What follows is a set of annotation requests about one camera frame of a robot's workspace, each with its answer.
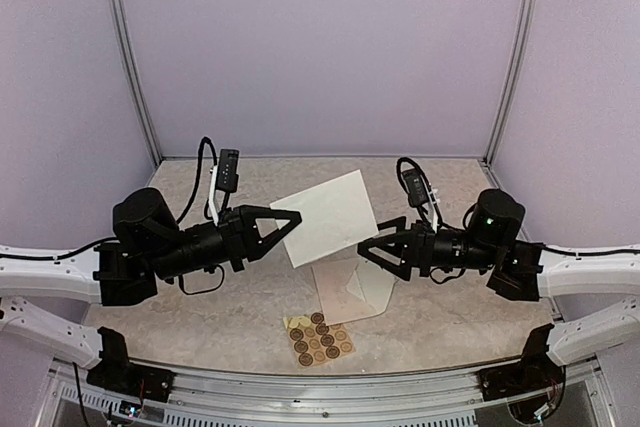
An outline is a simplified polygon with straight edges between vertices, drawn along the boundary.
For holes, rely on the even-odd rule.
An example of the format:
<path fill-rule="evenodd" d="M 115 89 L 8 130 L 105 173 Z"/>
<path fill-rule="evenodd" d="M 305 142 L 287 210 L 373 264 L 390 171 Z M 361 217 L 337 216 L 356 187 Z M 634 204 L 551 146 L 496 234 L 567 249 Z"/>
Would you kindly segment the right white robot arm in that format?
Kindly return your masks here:
<path fill-rule="evenodd" d="M 463 229 L 435 228 L 399 217 L 379 224 L 381 235 L 362 241 L 358 254 L 407 281 L 436 270 L 476 270 L 510 301 L 537 302 L 566 295 L 621 294 L 623 300 L 582 318 L 532 331 L 511 380 L 535 389 L 551 371 L 639 335 L 639 248 L 570 249 L 518 239 L 525 208 L 499 189 L 482 191 Z"/>

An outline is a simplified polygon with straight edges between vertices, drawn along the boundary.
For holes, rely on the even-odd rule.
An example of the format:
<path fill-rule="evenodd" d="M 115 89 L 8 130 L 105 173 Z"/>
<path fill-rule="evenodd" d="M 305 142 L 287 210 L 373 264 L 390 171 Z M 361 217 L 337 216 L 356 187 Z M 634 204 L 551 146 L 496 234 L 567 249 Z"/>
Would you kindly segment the cream letter with ornate border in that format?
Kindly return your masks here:
<path fill-rule="evenodd" d="M 270 207 L 301 215 L 301 224 L 284 238 L 286 252 L 295 268 L 352 247 L 379 233 L 359 170 L 279 199 Z"/>

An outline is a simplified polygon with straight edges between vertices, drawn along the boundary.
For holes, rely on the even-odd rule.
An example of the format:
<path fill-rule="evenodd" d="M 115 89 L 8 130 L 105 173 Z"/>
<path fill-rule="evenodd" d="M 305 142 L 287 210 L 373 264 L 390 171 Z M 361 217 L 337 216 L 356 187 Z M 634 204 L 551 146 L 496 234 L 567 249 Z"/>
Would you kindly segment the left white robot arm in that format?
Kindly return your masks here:
<path fill-rule="evenodd" d="M 30 304 L 35 297 L 129 307 L 155 296 L 157 283 L 186 274 L 233 271 L 269 253 L 302 222 L 299 212 L 242 205 L 218 221 L 181 229 L 155 188 L 129 195 L 113 209 L 111 238 L 70 252 L 1 249 L 1 326 L 102 377 L 121 392 L 140 381 L 118 332 L 68 323 Z"/>

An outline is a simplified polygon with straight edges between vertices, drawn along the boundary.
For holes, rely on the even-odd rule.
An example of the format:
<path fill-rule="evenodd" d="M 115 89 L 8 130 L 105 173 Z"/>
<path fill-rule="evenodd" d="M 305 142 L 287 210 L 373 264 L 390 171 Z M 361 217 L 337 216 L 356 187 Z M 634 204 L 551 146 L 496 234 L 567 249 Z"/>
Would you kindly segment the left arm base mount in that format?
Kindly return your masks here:
<path fill-rule="evenodd" d="M 166 403 L 175 373 L 171 370 L 136 363 L 101 361 L 87 373 L 90 385 L 119 394 Z"/>

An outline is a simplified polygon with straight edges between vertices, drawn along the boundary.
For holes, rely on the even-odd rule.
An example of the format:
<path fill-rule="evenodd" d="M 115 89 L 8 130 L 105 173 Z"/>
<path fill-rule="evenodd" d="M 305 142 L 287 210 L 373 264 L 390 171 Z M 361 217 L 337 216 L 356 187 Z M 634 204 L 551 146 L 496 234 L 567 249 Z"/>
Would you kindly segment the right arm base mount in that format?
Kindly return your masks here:
<path fill-rule="evenodd" d="M 553 365 L 527 365 L 520 362 L 481 369 L 478 381 L 484 401 L 493 401 L 536 392 L 560 385 L 565 369 Z"/>

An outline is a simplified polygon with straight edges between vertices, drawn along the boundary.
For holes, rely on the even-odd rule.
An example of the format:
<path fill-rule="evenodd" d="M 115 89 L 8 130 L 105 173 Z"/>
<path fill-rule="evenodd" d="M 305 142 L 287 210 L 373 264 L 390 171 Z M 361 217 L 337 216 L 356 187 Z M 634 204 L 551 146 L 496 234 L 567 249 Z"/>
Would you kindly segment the brown seal sticker sheet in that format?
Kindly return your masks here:
<path fill-rule="evenodd" d="M 286 316 L 283 323 L 300 368 L 323 365 L 356 352 L 346 327 L 327 324 L 321 311 Z"/>

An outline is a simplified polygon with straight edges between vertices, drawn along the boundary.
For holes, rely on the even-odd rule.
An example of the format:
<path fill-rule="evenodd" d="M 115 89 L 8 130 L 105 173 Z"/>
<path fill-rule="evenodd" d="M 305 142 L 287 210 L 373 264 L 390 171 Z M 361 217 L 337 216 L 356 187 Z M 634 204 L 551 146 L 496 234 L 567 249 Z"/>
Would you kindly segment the pink envelope with cream flap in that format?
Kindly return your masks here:
<path fill-rule="evenodd" d="M 392 274 L 362 257 L 317 263 L 312 272 L 327 325 L 383 314 L 396 283 Z"/>

